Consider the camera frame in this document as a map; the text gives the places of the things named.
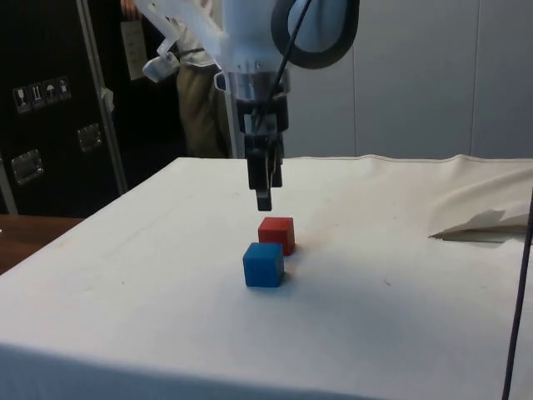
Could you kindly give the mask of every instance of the khaki pants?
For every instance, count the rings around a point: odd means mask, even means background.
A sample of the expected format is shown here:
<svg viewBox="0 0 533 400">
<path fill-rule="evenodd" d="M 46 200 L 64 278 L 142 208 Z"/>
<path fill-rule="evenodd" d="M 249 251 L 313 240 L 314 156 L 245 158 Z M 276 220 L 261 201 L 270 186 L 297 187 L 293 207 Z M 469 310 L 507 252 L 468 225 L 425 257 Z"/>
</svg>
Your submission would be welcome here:
<svg viewBox="0 0 533 400">
<path fill-rule="evenodd" d="M 215 89 L 213 67 L 182 65 L 177 74 L 180 116 L 189 155 L 228 158 L 232 152 L 224 93 Z"/>
</svg>

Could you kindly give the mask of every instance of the metal frame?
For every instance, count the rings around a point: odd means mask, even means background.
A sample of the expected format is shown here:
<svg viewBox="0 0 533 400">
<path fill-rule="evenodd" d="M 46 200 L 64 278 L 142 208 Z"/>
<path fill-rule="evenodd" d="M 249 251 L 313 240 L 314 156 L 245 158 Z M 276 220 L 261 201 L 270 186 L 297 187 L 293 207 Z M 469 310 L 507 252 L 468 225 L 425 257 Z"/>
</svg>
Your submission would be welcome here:
<svg viewBox="0 0 533 400">
<path fill-rule="evenodd" d="M 97 42 L 94 37 L 94 31 L 92 30 L 91 13 L 89 12 L 87 0 L 76 0 L 76 4 L 82 23 L 83 39 L 89 56 L 89 64 L 91 65 L 92 80 L 94 81 L 94 88 L 98 95 L 98 106 L 102 115 L 103 131 L 106 135 L 107 147 L 111 155 L 118 191 L 123 195 L 127 192 L 126 174 L 122 165 L 122 157 L 118 147 L 117 133 L 115 132 L 111 111 L 104 97 L 106 85 L 103 79 L 100 57 L 98 56 Z"/>
<path fill-rule="evenodd" d="M 3 200 L 6 203 L 7 212 L 11 215 L 18 215 L 17 203 L 11 190 L 11 185 L 7 179 L 6 167 L 3 163 L 2 154 L 0 154 L 0 193 L 2 193 Z"/>
</svg>

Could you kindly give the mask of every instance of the black cabinet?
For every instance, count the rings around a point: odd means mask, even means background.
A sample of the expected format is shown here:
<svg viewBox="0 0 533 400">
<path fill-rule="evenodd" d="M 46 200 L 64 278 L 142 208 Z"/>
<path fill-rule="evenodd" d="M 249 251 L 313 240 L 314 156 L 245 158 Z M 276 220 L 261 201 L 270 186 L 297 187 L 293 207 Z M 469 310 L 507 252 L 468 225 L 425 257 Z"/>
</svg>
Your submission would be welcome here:
<svg viewBox="0 0 533 400">
<path fill-rule="evenodd" d="M 3 0 L 0 18 L 0 154 L 17 210 L 86 217 L 119 195 L 120 160 L 77 2 Z"/>
</svg>

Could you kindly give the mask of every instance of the black cable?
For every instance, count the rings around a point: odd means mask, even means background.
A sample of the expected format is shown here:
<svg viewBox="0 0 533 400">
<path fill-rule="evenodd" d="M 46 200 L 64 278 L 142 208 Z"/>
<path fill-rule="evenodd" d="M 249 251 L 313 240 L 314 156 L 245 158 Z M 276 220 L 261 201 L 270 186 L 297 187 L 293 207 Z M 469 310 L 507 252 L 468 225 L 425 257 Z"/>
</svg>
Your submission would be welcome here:
<svg viewBox="0 0 533 400">
<path fill-rule="evenodd" d="M 276 96 L 277 89 L 280 85 L 281 78 L 283 78 L 283 73 L 285 72 L 286 65 L 289 62 L 289 58 L 291 58 L 292 49 L 294 48 L 294 44 L 296 42 L 296 38 L 298 37 L 298 33 L 300 32 L 303 20 L 306 17 L 307 10 L 309 10 L 309 6 L 311 6 L 311 2 L 312 0 L 307 0 L 306 5 L 304 6 L 303 10 L 301 10 L 300 17 L 298 18 L 298 23 L 296 24 L 294 31 L 291 35 L 291 41 L 286 46 L 285 53 L 283 54 L 283 59 L 281 60 L 280 67 L 277 70 L 276 79 L 274 80 L 271 91 L 270 93 L 268 93 L 268 97 L 266 98 L 265 107 L 262 109 L 262 112 L 259 118 L 257 119 L 256 128 L 254 129 L 255 134 L 259 133 L 259 130 L 261 129 L 262 124 L 265 122 L 265 118 L 267 117 L 267 114 L 270 111 L 270 107 L 272 107 L 274 96 Z"/>
<path fill-rule="evenodd" d="M 513 368 L 515 366 L 516 343 L 518 342 L 518 331 L 520 329 L 520 320 L 522 317 L 522 307 L 524 305 L 524 296 L 526 295 L 527 268 L 530 262 L 531 239 L 533 238 L 533 194 L 531 195 L 530 216 L 527 221 L 526 242 L 524 243 L 524 252 L 522 254 L 522 266 L 520 279 L 518 281 L 518 294 L 516 296 L 515 319 L 511 331 L 511 342 L 509 344 L 509 355 L 507 356 L 506 381 L 503 387 L 501 400 L 509 400 L 511 393 L 511 381 L 513 378 Z"/>
</svg>

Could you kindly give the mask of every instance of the metal latch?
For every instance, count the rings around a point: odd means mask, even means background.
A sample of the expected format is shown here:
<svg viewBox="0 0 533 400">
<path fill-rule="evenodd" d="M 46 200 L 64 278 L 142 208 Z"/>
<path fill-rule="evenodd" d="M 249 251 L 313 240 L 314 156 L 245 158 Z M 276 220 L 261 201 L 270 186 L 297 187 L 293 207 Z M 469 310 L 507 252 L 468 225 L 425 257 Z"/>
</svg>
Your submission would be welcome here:
<svg viewBox="0 0 533 400">
<path fill-rule="evenodd" d="M 15 157 L 11 160 L 11 166 L 15 180 L 21 186 L 44 174 L 41 154 L 38 150 L 32 150 L 22 156 Z"/>
</svg>

